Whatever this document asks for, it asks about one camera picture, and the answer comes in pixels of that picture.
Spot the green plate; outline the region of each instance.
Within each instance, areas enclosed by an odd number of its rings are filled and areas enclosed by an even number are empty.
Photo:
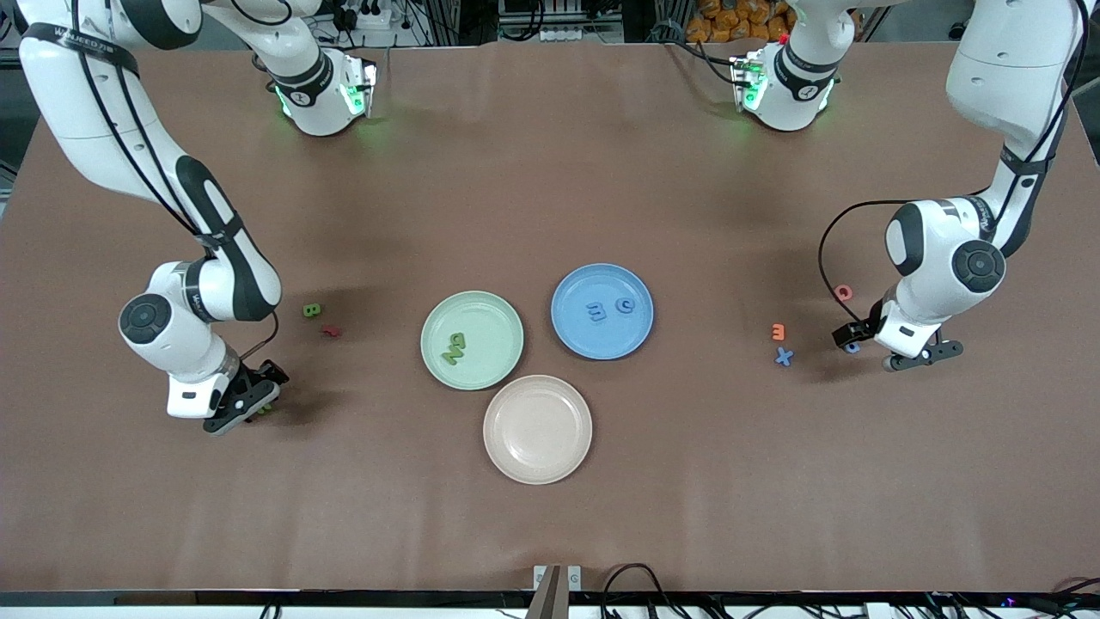
[[[420,355],[431,376],[454,389],[492,387],[519,363],[524,324],[507,300],[460,291],[432,309],[420,332]]]

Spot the table surface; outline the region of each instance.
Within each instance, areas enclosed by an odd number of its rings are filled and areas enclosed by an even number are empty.
[[[40,126],[0,226],[0,587],[501,589],[553,562],[595,587],[642,561],[674,589],[1044,590],[1100,572],[1100,177],[1076,117],[1007,280],[945,330],[963,357],[888,375],[879,347],[831,346],[828,220],[991,177],[999,136],[944,96],[953,53],[856,45],[832,108],[781,134],[674,48],[394,51],[375,118],[324,139],[280,117],[244,53],[143,57],[165,125],[282,274],[264,353],[293,383],[223,438],[165,416],[165,377],[114,322],[157,264],[200,251]],[[892,210],[827,247],[861,312],[897,278]],[[623,361],[553,334],[554,286],[590,262],[653,294]],[[522,318],[509,378],[560,377],[592,409],[559,484],[497,472],[496,390],[421,363],[430,309],[471,288]],[[342,339],[301,318],[310,301]],[[219,332],[240,351],[268,329]]]

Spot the plate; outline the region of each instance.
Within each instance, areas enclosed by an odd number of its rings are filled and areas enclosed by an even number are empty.
[[[493,398],[482,434],[501,473],[521,484],[553,484],[576,471],[587,455],[592,414],[568,383],[526,376]]]
[[[588,360],[634,353],[653,328],[653,298],[646,284],[617,264],[588,264],[558,284],[550,320],[562,344]]]
[[[483,290],[451,295],[420,332],[420,356],[431,376],[454,389],[485,389],[504,380],[524,352],[524,324],[507,300]]]

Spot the brown table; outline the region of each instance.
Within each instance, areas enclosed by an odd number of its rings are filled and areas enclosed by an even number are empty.
[[[831,346],[825,223],[991,177],[999,137],[944,96],[953,52],[856,45],[832,109],[780,134],[676,49],[395,51],[376,118],[327,139],[280,118],[244,54],[142,58],[164,123],[283,276],[265,354],[293,383],[220,439],[164,414],[165,377],[114,321],[199,251],[40,126],[0,226],[0,586],[497,589],[563,562],[594,587],[644,561],[675,589],[1007,590],[1100,572],[1100,176],[1076,115],[1008,279],[946,329],[961,358],[888,375],[878,346]],[[854,213],[827,248],[861,312],[897,278],[892,210]],[[657,302],[619,362],[550,325],[558,280],[595,261]],[[562,483],[499,474],[481,439],[495,390],[421,364],[424,319],[469,288],[522,317],[513,378],[561,377],[592,408]],[[267,330],[219,328],[238,350]]]

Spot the white plate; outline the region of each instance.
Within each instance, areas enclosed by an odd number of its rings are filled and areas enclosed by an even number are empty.
[[[592,414],[568,383],[527,376],[493,398],[482,433],[501,473],[521,484],[553,484],[576,471],[587,455]]]

